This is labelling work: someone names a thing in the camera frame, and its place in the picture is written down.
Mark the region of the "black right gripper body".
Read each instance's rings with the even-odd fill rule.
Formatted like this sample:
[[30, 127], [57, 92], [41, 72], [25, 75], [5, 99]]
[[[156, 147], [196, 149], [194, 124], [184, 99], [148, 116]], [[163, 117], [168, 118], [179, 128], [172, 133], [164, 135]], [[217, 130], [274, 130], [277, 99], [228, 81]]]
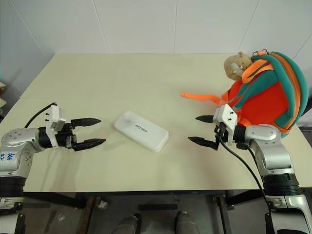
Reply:
[[223, 136], [226, 132], [226, 125], [221, 122], [218, 126], [215, 127], [215, 143], [214, 150], [218, 150], [220, 143], [223, 144]]

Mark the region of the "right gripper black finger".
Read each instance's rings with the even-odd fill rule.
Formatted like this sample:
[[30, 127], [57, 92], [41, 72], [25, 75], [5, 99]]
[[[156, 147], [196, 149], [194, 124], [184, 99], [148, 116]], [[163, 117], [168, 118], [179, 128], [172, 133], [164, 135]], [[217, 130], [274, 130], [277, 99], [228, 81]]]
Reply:
[[213, 123], [214, 122], [214, 116], [213, 115], [202, 115], [202, 116], [198, 116], [195, 119], [205, 122], [205, 123]]
[[218, 143], [217, 142], [206, 140], [206, 139], [204, 139], [202, 137], [197, 137], [197, 136], [191, 136], [191, 137], [188, 137], [188, 139], [190, 141], [196, 143], [197, 145], [208, 147], [208, 148], [212, 148], [214, 150], [218, 149]]

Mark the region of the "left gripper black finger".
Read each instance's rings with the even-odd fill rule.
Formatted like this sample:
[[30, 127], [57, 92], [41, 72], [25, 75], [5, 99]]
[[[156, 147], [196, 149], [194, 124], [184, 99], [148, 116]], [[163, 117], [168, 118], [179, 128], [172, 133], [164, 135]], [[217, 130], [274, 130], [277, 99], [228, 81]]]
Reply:
[[86, 127], [86, 126], [92, 126], [95, 124], [101, 123], [100, 119], [96, 118], [79, 118], [79, 119], [72, 119], [71, 120], [71, 125], [73, 128], [76, 127]]
[[100, 139], [100, 138], [89, 139], [80, 143], [74, 143], [73, 149], [75, 152], [86, 150], [86, 149], [91, 149], [91, 148], [94, 148], [96, 146], [103, 144], [105, 141], [106, 139]]

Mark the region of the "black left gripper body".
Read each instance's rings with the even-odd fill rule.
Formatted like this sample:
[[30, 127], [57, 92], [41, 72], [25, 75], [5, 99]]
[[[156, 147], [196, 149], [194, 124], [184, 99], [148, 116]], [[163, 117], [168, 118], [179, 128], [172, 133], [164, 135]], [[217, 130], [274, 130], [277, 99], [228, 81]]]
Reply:
[[58, 146], [77, 149], [77, 136], [73, 133], [74, 129], [75, 125], [72, 121], [64, 124], [63, 128], [56, 134]]

